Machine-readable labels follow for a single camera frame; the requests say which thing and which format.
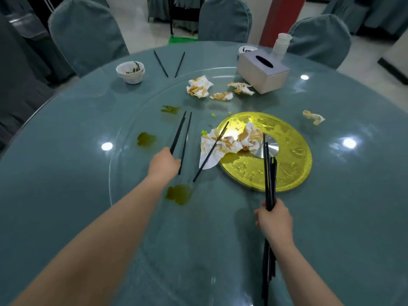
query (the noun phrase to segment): silver metal center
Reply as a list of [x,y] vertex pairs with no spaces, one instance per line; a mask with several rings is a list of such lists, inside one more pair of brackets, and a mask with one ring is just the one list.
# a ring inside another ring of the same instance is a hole
[[[265,134],[265,139],[268,142],[269,155],[271,157],[276,157],[276,155],[278,154],[278,151],[279,151],[278,142],[276,142],[276,140],[272,136],[270,136],[268,134]],[[263,141],[260,141],[259,144],[261,146],[257,150],[252,150],[251,151],[251,153],[254,156],[256,156],[258,158],[261,158],[261,159],[264,158],[264,149],[262,148],[262,143],[263,143]]]

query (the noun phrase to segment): person's right arm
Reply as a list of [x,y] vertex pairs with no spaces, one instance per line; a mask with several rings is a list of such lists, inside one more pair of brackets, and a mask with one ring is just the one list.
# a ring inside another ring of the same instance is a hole
[[279,199],[272,211],[264,207],[255,211],[261,227],[278,261],[290,297],[295,306],[343,306],[323,282],[293,242],[292,217]]

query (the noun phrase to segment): background table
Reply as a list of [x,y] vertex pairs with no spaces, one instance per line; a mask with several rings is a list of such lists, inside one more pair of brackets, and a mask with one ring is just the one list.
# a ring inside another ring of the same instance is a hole
[[[143,179],[152,155],[171,144],[184,110],[193,112],[191,138],[182,175],[172,184],[189,184],[193,196],[185,206],[160,203],[115,305],[261,304],[263,237],[253,210],[263,195],[219,166],[191,183],[201,130],[240,111],[275,115],[308,142],[308,179],[279,196],[293,216],[296,245],[329,287],[345,305],[408,302],[407,116],[352,79],[293,55],[283,60],[292,71],[278,91],[234,94],[228,103],[186,93],[187,81],[204,74],[214,83],[210,92],[238,80],[239,46],[158,48],[170,77],[186,51],[176,79],[165,77],[151,50],[112,62],[55,96],[26,124],[0,161],[0,304]],[[128,60],[145,64],[139,85],[116,76],[115,67]],[[160,112],[162,105],[182,108],[174,116]],[[327,120],[315,127],[304,109]],[[150,149],[136,144],[144,131],[157,136]],[[347,138],[355,148],[344,146]],[[113,149],[102,150],[105,142]],[[179,143],[175,155],[181,149]],[[273,302],[291,305],[279,271],[270,286]]]

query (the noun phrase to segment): person's right hand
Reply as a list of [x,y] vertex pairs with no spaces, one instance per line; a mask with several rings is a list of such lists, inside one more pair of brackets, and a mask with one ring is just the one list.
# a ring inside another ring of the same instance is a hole
[[180,159],[174,159],[168,147],[155,154],[150,161],[147,177],[155,182],[167,185],[176,176],[180,168]]
[[261,227],[272,249],[294,245],[292,216],[282,200],[276,199],[272,211],[266,210],[265,202],[262,203],[262,206],[255,211],[255,215],[258,216],[255,224]]

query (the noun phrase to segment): green object on floor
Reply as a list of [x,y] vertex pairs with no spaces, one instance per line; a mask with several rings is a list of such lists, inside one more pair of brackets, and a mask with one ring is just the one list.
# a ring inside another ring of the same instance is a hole
[[169,45],[170,44],[177,44],[177,43],[195,42],[195,41],[197,41],[197,39],[193,39],[191,37],[170,36]]

